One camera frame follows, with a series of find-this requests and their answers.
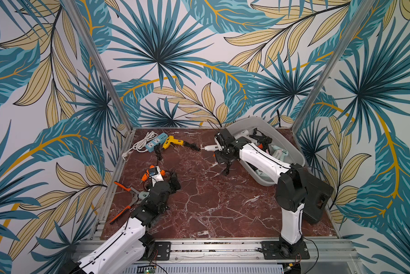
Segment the small white glue gun orange trigger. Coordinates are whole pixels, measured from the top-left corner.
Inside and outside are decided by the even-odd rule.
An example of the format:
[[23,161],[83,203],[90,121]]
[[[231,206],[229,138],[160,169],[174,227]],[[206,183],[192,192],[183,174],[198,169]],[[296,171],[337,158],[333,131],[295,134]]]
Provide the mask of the small white glue gun orange trigger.
[[201,148],[204,151],[220,151],[222,148],[219,145],[207,145]]

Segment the large white glue gun pink stick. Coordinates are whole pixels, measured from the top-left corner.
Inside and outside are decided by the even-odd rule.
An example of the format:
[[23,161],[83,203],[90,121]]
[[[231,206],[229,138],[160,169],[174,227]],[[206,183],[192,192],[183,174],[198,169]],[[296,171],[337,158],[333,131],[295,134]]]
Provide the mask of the large white glue gun pink stick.
[[249,140],[252,140],[252,139],[249,137],[249,131],[248,131],[248,130],[243,130],[243,131],[237,133],[237,134],[234,136],[235,139],[239,139],[239,138],[241,138],[241,137],[245,137],[245,138],[247,138],[247,139],[249,139]]

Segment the black glue gun orange trigger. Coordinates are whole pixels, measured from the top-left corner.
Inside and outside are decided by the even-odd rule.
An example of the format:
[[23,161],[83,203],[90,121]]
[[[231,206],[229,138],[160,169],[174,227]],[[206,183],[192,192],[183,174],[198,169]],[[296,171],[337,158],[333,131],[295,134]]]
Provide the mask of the black glue gun orange trigger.
[[254,130],[253,134],[249,136],[250,138],[254,139],[258,144],[261,144],[263,147],[268,146],[272,143],[272,138],[266,136],[261,131]]

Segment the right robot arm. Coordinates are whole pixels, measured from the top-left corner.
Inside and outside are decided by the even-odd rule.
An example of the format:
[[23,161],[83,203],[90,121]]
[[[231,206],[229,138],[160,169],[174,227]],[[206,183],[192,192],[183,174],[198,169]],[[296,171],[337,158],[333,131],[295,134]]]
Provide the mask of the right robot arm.
[[299,254],[305,243],[301,231],[306,189],[304,168],[299,164],[282,162],[254,145],[246,137],[235,138],[224,129],[215,135],[217,150],[214,152],[217,163],[225,164],[222,174],[227,176],[235,161],[254,165],[272,179],[275,199],[281,207],[282,228],[277,247],[271,251],[282,258]]

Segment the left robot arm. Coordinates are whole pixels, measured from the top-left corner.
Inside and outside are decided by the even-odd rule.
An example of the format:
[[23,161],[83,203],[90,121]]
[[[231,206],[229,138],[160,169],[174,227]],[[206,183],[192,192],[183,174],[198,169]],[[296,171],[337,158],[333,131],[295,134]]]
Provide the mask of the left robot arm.
[[169,210],[168,200],[181,189],[175,171],[167,178],[158,166],[149,169],[152,180],[149,195],[133,210],[124,225],[96,250],[77,262],[67,261],[60,274],[120,274],[140,259],[154,257],[155,239],[149,234],[160,217]]

